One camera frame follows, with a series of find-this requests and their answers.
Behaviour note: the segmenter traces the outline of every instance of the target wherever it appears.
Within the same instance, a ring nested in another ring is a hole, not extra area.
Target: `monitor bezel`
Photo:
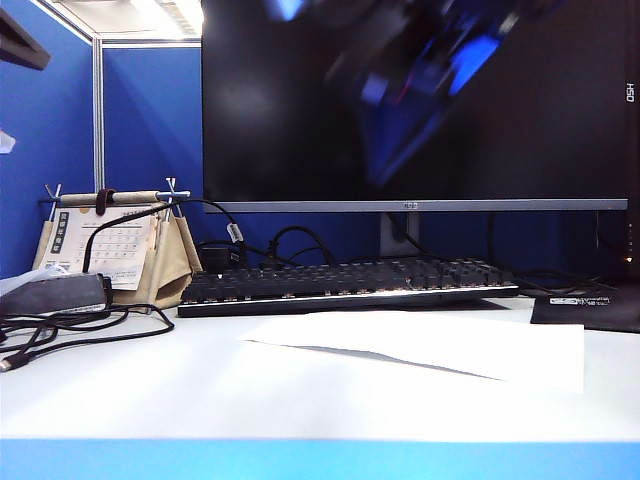
[[[627,156],[624,165],[628,172],[626,198],[514,198],[514,199],[399,199],[399,200],[303,200],[303,201],[216,201],[233,213],[320,213],[320,212],[490,212],[490,211],[628,211],[640,208],[640,0],[624,0],[627,10],[625,84],[621,85],[624,101],[629,83],[636,86],[634,102],[625,102]],[[203,167],[206,159],[203,152]],[[219,213],[217,208],[205,206],[206,213]]]

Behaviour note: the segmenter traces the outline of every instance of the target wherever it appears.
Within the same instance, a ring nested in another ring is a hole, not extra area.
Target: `white desk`
[[[529,321],[531,300],[502,302],[465,315]],[[640,441],[640,335],[587,331],[571,394],[239,340],[272,318],[176,318],[167,335],[36,359],[0,375],[2,436]]]

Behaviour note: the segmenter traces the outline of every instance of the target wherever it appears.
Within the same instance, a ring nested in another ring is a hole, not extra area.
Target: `black mouse pad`
[[[531,323],[583,324],[589,330],[640,333],[640,284],[597,294],[536,299]]]

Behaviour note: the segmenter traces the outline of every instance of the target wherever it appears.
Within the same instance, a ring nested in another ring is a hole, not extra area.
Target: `black keyboard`
[[[181,317],[277,315],[433,305],[513,296],[512,276],[477,260],[425,258],[198,273],[182,294]]]

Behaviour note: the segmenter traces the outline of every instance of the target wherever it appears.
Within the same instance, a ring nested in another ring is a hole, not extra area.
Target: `monitor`
[[[636,0],[202,0],[204,194],[234,212],[623,210]]]

